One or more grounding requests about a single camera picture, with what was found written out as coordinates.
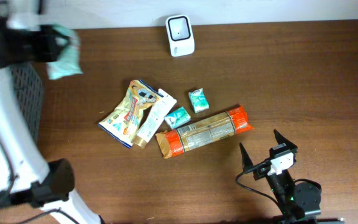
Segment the white barcode scanner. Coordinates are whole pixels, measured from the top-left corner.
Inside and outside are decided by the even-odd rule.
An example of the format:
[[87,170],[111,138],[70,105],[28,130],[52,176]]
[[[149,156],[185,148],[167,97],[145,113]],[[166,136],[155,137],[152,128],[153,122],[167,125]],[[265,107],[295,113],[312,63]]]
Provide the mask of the white barcode scanner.
[[195,51],[195,40],[188,16],[170,16],[166,19],[165,26],[172,57],[190,55]]

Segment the yellow snack bag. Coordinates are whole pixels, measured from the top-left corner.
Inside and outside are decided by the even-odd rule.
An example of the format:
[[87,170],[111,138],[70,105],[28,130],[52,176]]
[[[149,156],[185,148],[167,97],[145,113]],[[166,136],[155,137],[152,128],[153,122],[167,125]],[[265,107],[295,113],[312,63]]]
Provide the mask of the yellow snack bag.
[[115,109],[98,126],[126,148],[131,148],[132,140],[140,128],[144,111],[163,95],[143,80],[131,80],[126,95]]

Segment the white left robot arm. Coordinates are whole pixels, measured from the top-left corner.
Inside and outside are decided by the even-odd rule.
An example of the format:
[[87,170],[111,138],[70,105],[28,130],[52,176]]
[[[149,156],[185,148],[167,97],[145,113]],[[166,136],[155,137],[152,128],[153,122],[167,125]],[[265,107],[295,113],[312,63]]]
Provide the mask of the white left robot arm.
[[76,191],[69,161],[41,155],[14,92],[13,65],[54,62],[68,47],[40,24],[43,8],[43,1],[0,1],[0,209],[27,203],[60,223],[102,223]]

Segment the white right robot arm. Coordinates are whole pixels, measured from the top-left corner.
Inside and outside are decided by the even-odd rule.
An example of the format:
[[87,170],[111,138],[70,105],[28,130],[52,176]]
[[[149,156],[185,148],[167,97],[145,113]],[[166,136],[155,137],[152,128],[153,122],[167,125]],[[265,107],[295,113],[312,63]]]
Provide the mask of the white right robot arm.
[[[273,131],[277,145],[269,149],[269,157],[253,164],[242,144],[242,172],[236,177],[240,187],[267,197],[279,208],[281,215],[274,218],[275,223],[317,223],[316,216],[321,214],[320,203],[322,187],[308,179],[293,179],[289,168],[296,163],[298,146],[276,129]],[[255,180],[266,179],[273,197],[239,182],[240,177],[252,173]]]

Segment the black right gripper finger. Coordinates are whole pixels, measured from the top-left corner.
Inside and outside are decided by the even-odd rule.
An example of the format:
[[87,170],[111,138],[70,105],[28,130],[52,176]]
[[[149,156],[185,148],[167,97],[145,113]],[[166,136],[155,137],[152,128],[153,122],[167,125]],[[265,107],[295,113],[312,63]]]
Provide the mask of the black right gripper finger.
[[297,149],[298,146],[291,141],[289,141],[287,138],[285,138],[282,134],[280,134],[276,129],[273,130],[273,133],[275,135],[275,139],[278,144],[285,144],[290,149]]
[[239,143],[239,147],[240,147],[241,156],[242,156],[242,171],[247,172],[248,170],[253,168],[254,165],[253,165],[252,160],[250,159],[245,147],[243,146],[243,144],[241,142]]

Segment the orange spaghetti package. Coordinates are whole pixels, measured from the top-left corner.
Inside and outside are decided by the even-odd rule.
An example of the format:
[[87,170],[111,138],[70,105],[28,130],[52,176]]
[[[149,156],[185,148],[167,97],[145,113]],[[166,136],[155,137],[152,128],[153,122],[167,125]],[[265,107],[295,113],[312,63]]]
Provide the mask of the orange spaghetti package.
[[163,157],[168,159],[253,128],[248,122],[244,107],[238,106],[196,123],[157,133],[155,136]]

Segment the green tissue pack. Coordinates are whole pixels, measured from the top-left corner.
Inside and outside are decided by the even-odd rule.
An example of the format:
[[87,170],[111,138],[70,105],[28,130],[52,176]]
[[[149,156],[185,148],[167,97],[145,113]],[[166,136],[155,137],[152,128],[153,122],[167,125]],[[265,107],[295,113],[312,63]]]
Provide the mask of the green tissue pack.
[[209,103],[202,88],[189,92],[188,96],[195,113],[209,109]]

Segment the grey plastic basket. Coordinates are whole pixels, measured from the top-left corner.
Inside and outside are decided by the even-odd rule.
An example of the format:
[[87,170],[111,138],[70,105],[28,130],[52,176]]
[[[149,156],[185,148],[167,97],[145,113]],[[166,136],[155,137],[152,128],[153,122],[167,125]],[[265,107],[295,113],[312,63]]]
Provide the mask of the grey plastic basket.
[[40,115],[44,98],[44,86],[35,68],[29,63],[10,66],[13,92],[22,117],[27,125],[32,143],[27,143],[23,155],[26,159],[40,159],[42,156],[37,148]]

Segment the mint green wipes pouch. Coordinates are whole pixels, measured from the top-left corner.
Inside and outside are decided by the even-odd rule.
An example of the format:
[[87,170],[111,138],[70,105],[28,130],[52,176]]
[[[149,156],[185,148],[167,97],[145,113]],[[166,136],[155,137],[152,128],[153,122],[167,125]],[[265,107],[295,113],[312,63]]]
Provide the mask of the mint green wipes pouch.
[[60,36],[56,37],[57,45],[63,47],[57,61],[47,63],[47,73],[50,80],[82,74],[80,68],[80,39],[76,32],[64,26],[54,24],[53,30]]

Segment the teal tissue pack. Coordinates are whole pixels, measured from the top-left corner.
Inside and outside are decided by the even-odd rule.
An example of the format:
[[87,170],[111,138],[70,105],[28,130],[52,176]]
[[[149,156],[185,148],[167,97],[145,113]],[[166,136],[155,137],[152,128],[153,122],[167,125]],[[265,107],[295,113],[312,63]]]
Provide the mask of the teal tissue pack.
[[165,122],[168,124],[170,129],[176,129],[187,122],[189,122],[191,119],[191,116],[188,114],[186,109],[184,107],[181,107],[169,114],[167,114],[164,117]]

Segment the white cream tube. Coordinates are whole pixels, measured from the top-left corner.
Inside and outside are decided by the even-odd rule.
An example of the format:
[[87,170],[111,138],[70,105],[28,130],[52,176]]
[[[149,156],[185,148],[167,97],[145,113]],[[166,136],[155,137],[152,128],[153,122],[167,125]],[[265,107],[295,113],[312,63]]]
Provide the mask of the white cream tube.
[[158,93],[162,95],[162,98],[159,99],[151,108],[149,115],[147,116],[143,125],[139,128],[136,133],[132,143],[144,148],[147,143],[152,139],[152,136],[158,130],[160,125],[164,121],[164,117],[168,112],[175,106],[177,100],[174,99],[163,89],[158,89]]

